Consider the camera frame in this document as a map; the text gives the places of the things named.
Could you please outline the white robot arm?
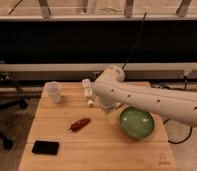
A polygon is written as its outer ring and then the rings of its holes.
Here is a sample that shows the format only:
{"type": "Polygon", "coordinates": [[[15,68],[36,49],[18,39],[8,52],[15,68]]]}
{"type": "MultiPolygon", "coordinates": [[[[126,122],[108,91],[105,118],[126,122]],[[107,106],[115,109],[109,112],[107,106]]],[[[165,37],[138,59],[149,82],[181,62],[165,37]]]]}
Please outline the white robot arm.
{"type": "Polygon", "coordinates": [[[127,84],[124,79],[125,73],[119,66],[109,65],[94,81],[93,94],[106,113],[120,102],[197,127],[197,92],[142,87],[127,84]]]}

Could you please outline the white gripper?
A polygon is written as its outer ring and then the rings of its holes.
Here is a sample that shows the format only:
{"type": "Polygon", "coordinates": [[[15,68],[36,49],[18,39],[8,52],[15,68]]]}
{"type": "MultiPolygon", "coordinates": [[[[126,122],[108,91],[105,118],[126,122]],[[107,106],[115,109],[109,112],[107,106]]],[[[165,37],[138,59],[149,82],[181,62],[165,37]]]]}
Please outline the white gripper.
{"type": "Polygon", "coordinates": [[[117,102],[111,98],[107,98],[107,97],[99,98],[99,106],[105,113],[107,113],[105,117],[110,125],[115,125],[117,122],[117,112],[112,111],[116,107],[116,105],[117,102]]]}

